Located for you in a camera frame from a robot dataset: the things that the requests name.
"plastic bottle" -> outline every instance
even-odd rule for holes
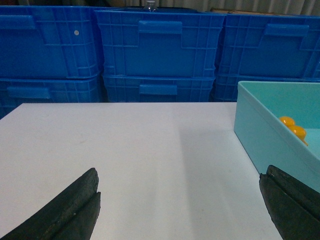
[[[158,10],[155,0],[146,0],[143,8],[146,12],[155,12]]]

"light blue tray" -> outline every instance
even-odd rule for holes
[[[320,192],[320,84],[240,81],[234,132],[259,173],[274,165]],[[303,127],[306,146],[280,120]]]

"curtain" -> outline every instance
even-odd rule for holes
[[[125,0],[126,6],[139,6],[140,0]],[[211,8],[262,13],[320,16],[320,0],[156,0],[157,6],[196,9]]]

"ping pong ball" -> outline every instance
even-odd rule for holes
[[[281,121],[284,125],[286,125],[287,127],[296,125],[295,120],[293,120],[293,119],[292,119],[291,117],[289,117],[289,116],[282,116],[282,117],[280,117],[279,119],[280,119],[280,121]]]
[[[305,145],[308,146],[308,143],[305,142],[305,137],[307,135],[306,130],[297,125],[289,126],[288,127]]]

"white table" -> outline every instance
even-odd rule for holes
[[[0,237],[91,167],[92,240],[281,240],[235,103],[23,104],[0,120]]]

